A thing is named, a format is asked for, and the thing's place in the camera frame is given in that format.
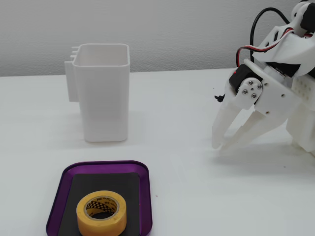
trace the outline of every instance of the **white table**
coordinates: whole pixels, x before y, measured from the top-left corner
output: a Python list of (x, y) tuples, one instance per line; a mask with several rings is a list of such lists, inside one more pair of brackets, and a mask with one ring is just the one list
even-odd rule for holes
[(151, 236), (313, 236), (315, 158), (290, 145), (284, 125), (237, 151), (211, 148), (229, 72), (131, 74), (129, 139), (95, 144), (83, 140), (65, 76), (0, 78), (0, 235), (46, 235), (67, 166), (137, 160), (150, 170)]

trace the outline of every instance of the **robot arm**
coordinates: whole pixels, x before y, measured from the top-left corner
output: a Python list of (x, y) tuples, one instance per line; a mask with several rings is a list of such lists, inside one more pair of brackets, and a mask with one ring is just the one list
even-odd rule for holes
[[(253, 56), (266, 65), (264, 69), (246, 59), (245, 64), (239, 66), (226, 83), (225, 97), (213, 124), (213, 148), (219, 148), (220, 145), (223, 145), (222, 149), (243, 146), (282, 125), (290, 117), (298, 120), (299, 117), (294, 115), (301, 104), (308, 104), (308, 110), (315, 111), (315, 106), (312, 107), (315, 105), (315, 96), (314, 99), (310, 95), (303, 98), (304, 93), (299, 94), (298, 91), (301, 90), (301, 84), (297, 82), (299, 78), (302, 79), (301, 76), (307, 77), (304, 80), (315, 89), (315, 79), (307, 75), (315, 67), (315, 37), (304, 37), (305, 33), (315, 31), (315, 24), (312, 24), (315, 19), (315, 3), (297, 4), (292, 11), (292, 19), (286, 26), (275, 27), (260, 47), (272, 45), (288, 28), (293, 28), (294, 34), (290, 33), (265, 53), (254, 53)], [(289, 77), (293, 78), (292, 88), (295, 91), (285, 86)], [(248, 110), (252, 105), (255, 111), (226, 142), (224, 135), (231, 123), (242, 109)]]

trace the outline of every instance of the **white container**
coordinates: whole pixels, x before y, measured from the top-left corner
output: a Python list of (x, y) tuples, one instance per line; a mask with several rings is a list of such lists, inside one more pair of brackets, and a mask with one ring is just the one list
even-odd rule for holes
[(128, 135), (129, 46), (83, 44), (65, 62), (70, 102), (79, 102), (88, 142), (123, 141)]

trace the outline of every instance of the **yellow tape roll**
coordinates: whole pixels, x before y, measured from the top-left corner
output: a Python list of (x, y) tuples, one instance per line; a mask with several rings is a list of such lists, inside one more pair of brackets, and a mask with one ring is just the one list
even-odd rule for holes
[[(92, 218), (107, 212), (105, 219)], [(97, 191), (86, 195), (77, 206), (78, 227), (82, 236), (118, 236), (126, 228), (126, 202), (118, 193)]]

